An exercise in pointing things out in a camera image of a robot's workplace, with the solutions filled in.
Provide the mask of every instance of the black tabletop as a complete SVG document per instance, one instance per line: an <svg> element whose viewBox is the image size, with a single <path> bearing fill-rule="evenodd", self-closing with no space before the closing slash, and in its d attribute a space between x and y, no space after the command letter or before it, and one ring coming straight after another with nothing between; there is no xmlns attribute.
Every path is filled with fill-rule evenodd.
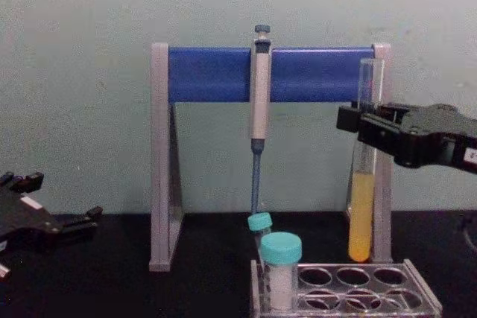
<svg viewBox="0 0 477 318"><path fill-rule="evenodd" d="M413 262L446 318L477 317L477 255L456 229L461 215L393 214L394 260ZM93 242L50 255L6 252L13 275L0 284L0 317L247 317L255 246L246 217L187 215L170 273L148 272L148 215L106 215ZM302 238L302 262L348 262L342 213L272 218Z"/></svg>

